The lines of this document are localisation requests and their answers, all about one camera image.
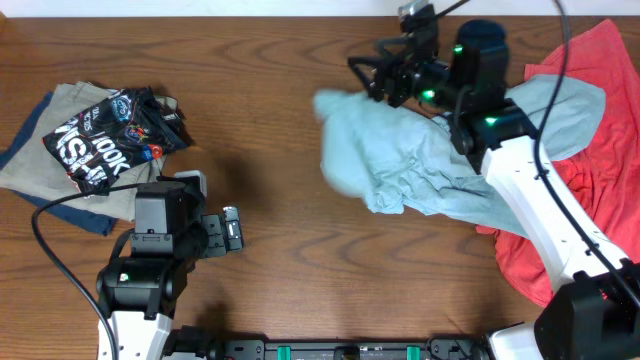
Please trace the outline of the light blue t-shirt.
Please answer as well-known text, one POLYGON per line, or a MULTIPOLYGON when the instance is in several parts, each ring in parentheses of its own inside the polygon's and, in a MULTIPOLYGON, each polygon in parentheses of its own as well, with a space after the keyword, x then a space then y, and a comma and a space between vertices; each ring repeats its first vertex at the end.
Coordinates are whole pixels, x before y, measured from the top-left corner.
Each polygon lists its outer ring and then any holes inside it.
MULTIPOLYGON (((600 125, 604 91, 567 78, 552 93, 553 75, 531 78, 507 90, 535 126, 550 159, 585 149, 600 125), (596 115, 586 115, 587 105, 596 115)), ((525 231, 504 199, 477 174, 450 141, 443 117, 428 119, 408 108, 392 108, 365 93, 324 89, 313 98, 322 124, 321 169, 339 193, 363 200, 373 213, 413 208, 518 235, 525 231)))

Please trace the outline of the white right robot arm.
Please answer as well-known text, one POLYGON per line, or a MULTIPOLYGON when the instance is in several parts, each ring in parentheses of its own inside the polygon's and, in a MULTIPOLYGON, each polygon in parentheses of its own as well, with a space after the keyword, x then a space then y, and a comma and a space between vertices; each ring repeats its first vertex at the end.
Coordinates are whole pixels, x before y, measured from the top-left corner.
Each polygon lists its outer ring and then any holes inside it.
POLYGON ((461 26, 450 63, 438 56, 438 15, 401 19, 398 38, 348 64, 368 95, 392 107, 415 98, 444 109, 450 138, 499 193, 537 250, 553 297, 539 317, 487 336, 493 359, 630 359, 639 354, 639 267, 607 239, 559 177, 541 126, 506 95, 503 28, 461 26))

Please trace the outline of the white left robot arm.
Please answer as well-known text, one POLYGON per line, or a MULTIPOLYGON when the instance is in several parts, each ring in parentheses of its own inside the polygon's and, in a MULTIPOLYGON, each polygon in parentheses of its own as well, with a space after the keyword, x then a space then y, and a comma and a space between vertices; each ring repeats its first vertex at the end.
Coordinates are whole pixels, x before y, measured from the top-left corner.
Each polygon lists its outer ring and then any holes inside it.
POLYGON ((100 359, 222 359, 223 345, 204 330, 172 321, 197 261, 244 247, 239 212, 205 214, 205 187, 194 176, 143 184, 135 226, 99 272, 100 359))

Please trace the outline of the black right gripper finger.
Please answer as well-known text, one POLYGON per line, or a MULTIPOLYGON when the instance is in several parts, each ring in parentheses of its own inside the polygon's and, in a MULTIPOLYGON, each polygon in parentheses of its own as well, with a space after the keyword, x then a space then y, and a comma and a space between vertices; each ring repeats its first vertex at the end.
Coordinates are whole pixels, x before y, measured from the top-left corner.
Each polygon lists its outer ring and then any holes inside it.
POLYGON ((379 100, 380 89, 377 84, 377 69, 380 59, 372 56, 354 56, 349 57, 347 63, 350 70, 365 88, 368 97, 372 100, 379 100), (361 69, 361 66, 371 68, 373 70, 373 74, 371 76, 367 75, 361 69))
POLYGON ((374 42, 374 50, 382 57, 404 56, 408 42, 405 36, 382 38, 374 42))

